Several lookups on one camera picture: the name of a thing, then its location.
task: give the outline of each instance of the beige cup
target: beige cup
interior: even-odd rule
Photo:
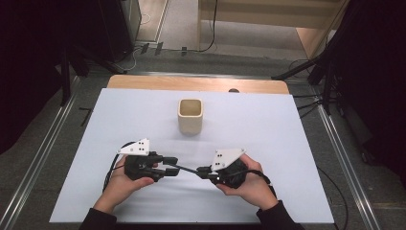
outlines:
[[[183,134],[195,135],[202,130],[203,103],[199,99],[183,99],[178,107],[179,129]]]

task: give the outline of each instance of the person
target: person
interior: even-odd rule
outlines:
[[[116,168],[124,164],[125,158],[126,156],[122,157],[116,164]],[[249,170],[262,172],[260,163],[251,159],[247,154],[241,155],[239,159]],[[118,168],[112,173],[106,189],[93,208],[89,210],[79,230],[114,229],[117,221],[117,218],[113,216],[114,208],[124,202],[133,192],[153,183],[154,181],[149,177],[133,181],[124,174],[124,167]],[[259,175],[251,172],[247,173],[244,183],[237,189],[223,184],[217,184],[216,187],[226,196],[240,196],[248,203],[259,207],[257,216],[262,229],[303,229],[300,224],[292,220],[282,201],[276,199],[265,180]]]

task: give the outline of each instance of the white board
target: white board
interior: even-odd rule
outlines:
[[[193,137],[178,130],[177,106],[185,98],[204,104],[203,128]],[[50,222],[82,222],[102,193],[117,149],[142,138],[150,139],[151,150],[191,169],[209,166],[217,149],[246,149],[296,222],[333,223],[290,95],[136,89],[101,92]],[[257,210],[181,171],[135,192],[114,214],[118,222],[250,223],[259,222]]]

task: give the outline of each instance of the black sleeve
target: black sleeve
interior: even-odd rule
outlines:
[[[301,224],[295,223],[293,219],[286,212],[282,201],[270,208],[268,210],[262,211],[259,209],[257,211],[257,217],[260,220],[262,229],[286,229],[286,230],[296,230],[304,229]]]
[[[113,230],[116,221],[116,217],[91,208],[79,230]]]

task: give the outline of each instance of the table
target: table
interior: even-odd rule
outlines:
[[[219,0],[217,21],[295,27],[308,58],[325,46],[350,0]],[[213,20],[215,0],[199,0],[197,44],[201,20]]]
[[[240,93],[228,93],[230,88]],[[115,150],[137,141],[131,140],[136,136],[149,137],[151,150],[175,156],[179,165],[192,169],[210,165],[216,149],[247,147],[250,156],[266,162],[262,168],[295,221],[332,223],[305,132],[287,93],[284,82],[272,80],[112,77],[99,96],[50,222],[82,221],[102,192]],[[186,138],[177,130],[179,98],[202,99],[200,134]],[[127,223],[255,223],[257,210],[239,197],[224,196],[210,181],[180,172],[138,191],[115,215]]]

